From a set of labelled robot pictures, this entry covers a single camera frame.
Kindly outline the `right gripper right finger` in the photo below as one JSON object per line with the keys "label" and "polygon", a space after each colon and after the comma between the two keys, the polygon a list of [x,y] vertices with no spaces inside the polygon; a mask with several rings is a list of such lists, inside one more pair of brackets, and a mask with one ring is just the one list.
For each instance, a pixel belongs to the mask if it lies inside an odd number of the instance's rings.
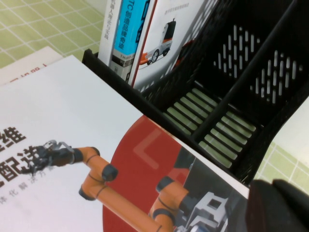
{"label": "right gripper right finger", "polygon": [[273,186],[283,197],[289,210],[295,215],[306,232],[309,231],[309,195],[293,184],[282,180],[275,179]]}

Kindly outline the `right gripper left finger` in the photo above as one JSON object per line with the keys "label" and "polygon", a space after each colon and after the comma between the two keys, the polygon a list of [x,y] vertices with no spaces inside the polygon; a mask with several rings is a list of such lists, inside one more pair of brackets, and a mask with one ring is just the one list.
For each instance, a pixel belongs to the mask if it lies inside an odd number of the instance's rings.
{"label": "right gripper left finger", "polygon": [[245,221],[249,232],[281,232],[284,227],[283,198],[268,182],[255,180],[250,185]]}

